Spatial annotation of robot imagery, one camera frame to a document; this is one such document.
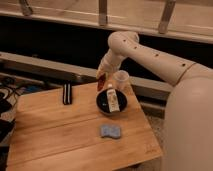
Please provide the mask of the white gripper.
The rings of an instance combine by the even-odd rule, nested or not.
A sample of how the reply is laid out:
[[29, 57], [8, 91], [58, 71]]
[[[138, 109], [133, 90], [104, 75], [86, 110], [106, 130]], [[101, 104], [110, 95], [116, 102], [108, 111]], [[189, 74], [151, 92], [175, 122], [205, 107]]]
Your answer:
[[96, 78], [99, 79], [105, 74], [114, 73], [118, 69], [117, 64], [112, 57], [104, 56], [99, 64]]

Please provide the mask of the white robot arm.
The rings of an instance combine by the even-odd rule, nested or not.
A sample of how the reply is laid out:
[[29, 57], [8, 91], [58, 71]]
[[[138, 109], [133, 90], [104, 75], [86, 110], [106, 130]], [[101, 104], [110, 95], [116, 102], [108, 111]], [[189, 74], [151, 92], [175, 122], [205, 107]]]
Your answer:
[[143, 46], [133, 31], [108, 37], [97, 75], [131, 58], [172, 86], [164, 120], [162, 171], [213, 171], [213, 69]]

